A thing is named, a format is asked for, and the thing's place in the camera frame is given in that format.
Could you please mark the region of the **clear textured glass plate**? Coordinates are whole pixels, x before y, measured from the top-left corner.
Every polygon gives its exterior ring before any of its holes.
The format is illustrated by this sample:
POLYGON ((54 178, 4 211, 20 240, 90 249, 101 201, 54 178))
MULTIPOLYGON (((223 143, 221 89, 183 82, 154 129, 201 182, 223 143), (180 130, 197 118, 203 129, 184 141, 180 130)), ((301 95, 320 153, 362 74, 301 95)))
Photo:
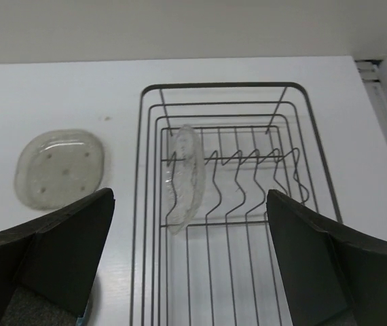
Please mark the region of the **clear textured glass plate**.
POLYGON ((201 138, 189 125, 180 127, 170 140, 165 184, 168 192, 167 228, 176 235, 196 216, 206 186, 201 138))

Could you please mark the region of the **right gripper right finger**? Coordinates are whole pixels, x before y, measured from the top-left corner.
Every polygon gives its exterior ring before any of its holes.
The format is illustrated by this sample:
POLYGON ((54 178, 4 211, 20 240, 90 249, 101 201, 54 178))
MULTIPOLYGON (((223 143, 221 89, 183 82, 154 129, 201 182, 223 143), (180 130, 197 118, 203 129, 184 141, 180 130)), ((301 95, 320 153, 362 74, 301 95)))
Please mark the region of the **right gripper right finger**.
POLYGON ((275 189, 266 206, 294 325, 387 325, 387 241, 275 189))

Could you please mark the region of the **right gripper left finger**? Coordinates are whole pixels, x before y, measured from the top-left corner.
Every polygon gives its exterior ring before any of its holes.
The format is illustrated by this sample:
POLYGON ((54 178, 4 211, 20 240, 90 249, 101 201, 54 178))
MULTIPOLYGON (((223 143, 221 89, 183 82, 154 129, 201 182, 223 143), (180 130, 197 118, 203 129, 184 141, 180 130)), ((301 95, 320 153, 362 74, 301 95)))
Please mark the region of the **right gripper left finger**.
POLYGON ((0 325, 76 325, 84 316, 111 226, 103 188, 0 231, 0 325))

